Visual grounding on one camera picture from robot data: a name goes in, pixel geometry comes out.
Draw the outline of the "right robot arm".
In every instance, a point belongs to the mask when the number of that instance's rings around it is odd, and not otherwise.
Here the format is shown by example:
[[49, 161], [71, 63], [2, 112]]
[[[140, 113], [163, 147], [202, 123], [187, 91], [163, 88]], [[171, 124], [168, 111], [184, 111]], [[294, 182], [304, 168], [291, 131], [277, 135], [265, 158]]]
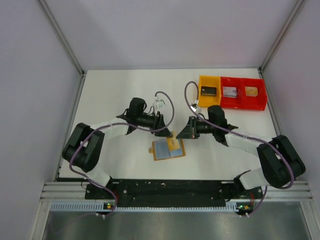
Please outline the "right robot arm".
[[253, 188], [272, 186], [290, 188], [294, 180], [306, 171], [305, 164], [285, 135], [273, 138], [250, 136], [227, 122], [225, 112], [219, 105], [207, 109], [208, 118], [194, 114], [188, 118], [177, 139], [198, 139], [202, 134], [211, 134], [226, 146], [236, 148], [258, 157], [260, 168], [247, 170], [234, 178], [233, 192], [245, 198]]

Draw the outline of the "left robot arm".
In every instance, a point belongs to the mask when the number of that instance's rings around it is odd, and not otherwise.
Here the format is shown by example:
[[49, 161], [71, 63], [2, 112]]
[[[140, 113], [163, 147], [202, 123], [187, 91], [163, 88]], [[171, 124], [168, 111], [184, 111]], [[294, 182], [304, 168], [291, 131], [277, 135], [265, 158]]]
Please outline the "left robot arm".
[[168, 127], [174, 119], [175, 107], [171, 98], [167, 99], [172, 109], [168, 124], [165, 124], [164, 115], [160, 113], [160, 108], [165, 105], [163, 100], [156, 99], [152, 106], [154, 112], [146, 113], [147, 103], [139, 97], [132, 98], [129, 107], [113, 120], [96, 125], [78, 123], [62, 151], [62, 158], [68, 161], [72, 172], [96, 186], [98, 195], [109, 198], [114, 191], [113, 185], [109, 183], [112, 177], [99, 166], [104, 142], [129, 135], [135, 130], [148, 132], [160, 138], [173, 137]]

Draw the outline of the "gold credit card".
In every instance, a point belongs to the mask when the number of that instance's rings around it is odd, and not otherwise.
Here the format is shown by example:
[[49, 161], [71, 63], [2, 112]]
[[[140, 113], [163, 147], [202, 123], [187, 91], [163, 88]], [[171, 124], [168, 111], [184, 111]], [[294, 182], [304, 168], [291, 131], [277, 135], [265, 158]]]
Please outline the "gold credit card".
[[167, 137], [166, 138], [166, 142], [167, 142], [167, 146], [169, 151], [175, 151], [175, 150], [179, 150], [180, 147], [180, 142], [178, 139], [176, 139], [176, 137]]

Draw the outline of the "yellow leather card holder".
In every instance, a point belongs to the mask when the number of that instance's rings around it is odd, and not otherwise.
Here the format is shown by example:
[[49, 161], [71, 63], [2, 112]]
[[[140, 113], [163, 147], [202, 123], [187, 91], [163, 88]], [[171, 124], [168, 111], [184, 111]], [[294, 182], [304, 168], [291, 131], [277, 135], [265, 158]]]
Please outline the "yellow leather card holder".
[[162, 161], [174, 158], [184, 157], [186, 155], [184, 143], [181, 139], [178, 139], [180, 143], [180, 149], [169, 151], [167, 140], [153, 141], [149, 148], [149, 153], [153, 155], [154, 161]]

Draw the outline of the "silver card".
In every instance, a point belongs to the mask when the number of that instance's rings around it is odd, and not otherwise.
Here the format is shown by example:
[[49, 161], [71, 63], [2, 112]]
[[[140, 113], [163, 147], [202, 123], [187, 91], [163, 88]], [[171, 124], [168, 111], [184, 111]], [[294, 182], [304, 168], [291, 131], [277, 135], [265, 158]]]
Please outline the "silver card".
[[226, 98], [236, 98], [238, 96], [237, 88], [234, 86], [224, 86], [222, 88], [222, 93]]

